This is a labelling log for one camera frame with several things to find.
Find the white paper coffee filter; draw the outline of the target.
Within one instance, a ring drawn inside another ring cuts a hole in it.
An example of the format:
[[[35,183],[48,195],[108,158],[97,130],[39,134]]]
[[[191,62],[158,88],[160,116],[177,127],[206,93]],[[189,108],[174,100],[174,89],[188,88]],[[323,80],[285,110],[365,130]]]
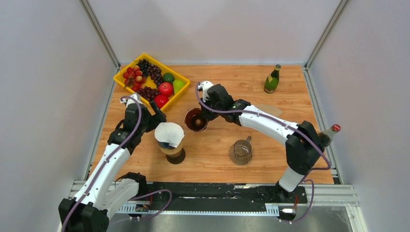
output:
[[[156,127],[154,136],[157,142],[175,143],[178,145],[183,140],[185,134],[182,127],[178,124],[164,122]]]

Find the amber glass dripper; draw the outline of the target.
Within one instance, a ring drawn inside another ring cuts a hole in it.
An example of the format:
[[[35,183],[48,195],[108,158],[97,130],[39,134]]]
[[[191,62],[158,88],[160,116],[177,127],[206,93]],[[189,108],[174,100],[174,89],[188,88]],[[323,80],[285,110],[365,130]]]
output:
[[[193,108],[189,110],[184,119],[187,128],[193,132],[199,132],[206,129],[208,120],[202,116],[200,108]]]

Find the wooden ring dripper holder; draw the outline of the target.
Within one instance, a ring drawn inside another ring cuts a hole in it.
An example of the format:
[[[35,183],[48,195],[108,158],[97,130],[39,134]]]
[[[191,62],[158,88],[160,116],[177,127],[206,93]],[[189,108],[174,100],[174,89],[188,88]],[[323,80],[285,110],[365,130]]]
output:
[[[160,150],[165,155],[174,158],[174,157],[178,157],[182,153],[183,147],[178,146],[178,147],[174,147],[171,149],[160,147]]]

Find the brown paper coffee filter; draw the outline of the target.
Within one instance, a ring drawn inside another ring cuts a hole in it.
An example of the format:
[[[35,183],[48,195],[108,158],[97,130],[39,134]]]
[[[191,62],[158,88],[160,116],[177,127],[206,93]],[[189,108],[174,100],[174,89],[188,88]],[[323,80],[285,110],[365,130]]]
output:
[[[278,107],[269,105],[269,104],[258,104],[255,105],[259,110],[265,112],[266,114],[275,116],[275,117],[280,117],[283,115],[283,111],[280,110]]]

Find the blue ribbed glass dripper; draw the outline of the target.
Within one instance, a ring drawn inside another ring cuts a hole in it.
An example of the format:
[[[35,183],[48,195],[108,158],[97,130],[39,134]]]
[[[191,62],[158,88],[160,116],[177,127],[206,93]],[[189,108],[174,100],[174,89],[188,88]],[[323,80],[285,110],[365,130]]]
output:
[[[167,142],[157,142],[161,149],[165,150],[175,150],[175,149],[182,149],[183,143],[180,142],[178,145],[175,143],[167,143]]]

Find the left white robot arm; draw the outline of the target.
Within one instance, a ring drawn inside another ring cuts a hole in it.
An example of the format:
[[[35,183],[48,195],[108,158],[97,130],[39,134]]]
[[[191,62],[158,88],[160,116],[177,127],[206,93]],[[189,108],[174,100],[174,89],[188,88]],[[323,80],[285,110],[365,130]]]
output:
[[[71,199],[63,199],[59,216],[63,232],[105,232],[113,215],[131,198],[142,200],[148,187],[137,178],[124,178],[110,190],[117,173],[140,144],[144,133],[166,122],[166,115],[154,101],[150,111],[136,98],[122,97],[125,116],[110,134],[104,154],[86,183]]]

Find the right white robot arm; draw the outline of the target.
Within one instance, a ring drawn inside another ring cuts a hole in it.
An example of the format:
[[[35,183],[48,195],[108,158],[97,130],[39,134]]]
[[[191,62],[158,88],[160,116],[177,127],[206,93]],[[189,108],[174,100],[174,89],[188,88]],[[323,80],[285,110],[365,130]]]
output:
[[[288,168],[278,181],[276,195],[288,202],[295,196],[295,189],[313,170],[319,158],[324,158],[325,145],[308,122],[289,122],[270,115],[243,99],[234,100],[220,84],[201,81],[195,94],[201,106],[201,115],[206,121],[222,117],[228,123],[254,129],[285,146]]]

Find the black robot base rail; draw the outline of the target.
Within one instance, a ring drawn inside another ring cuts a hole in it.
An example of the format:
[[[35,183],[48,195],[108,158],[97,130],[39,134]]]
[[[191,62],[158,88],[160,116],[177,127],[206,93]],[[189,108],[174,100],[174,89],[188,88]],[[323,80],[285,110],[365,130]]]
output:
[[[226,183],[153,182],[138,191],[138,200],[147,203],[151,212],[278,215],[279,204],[290,207],[308,203],[304,187],[285,193],[276,185]]]

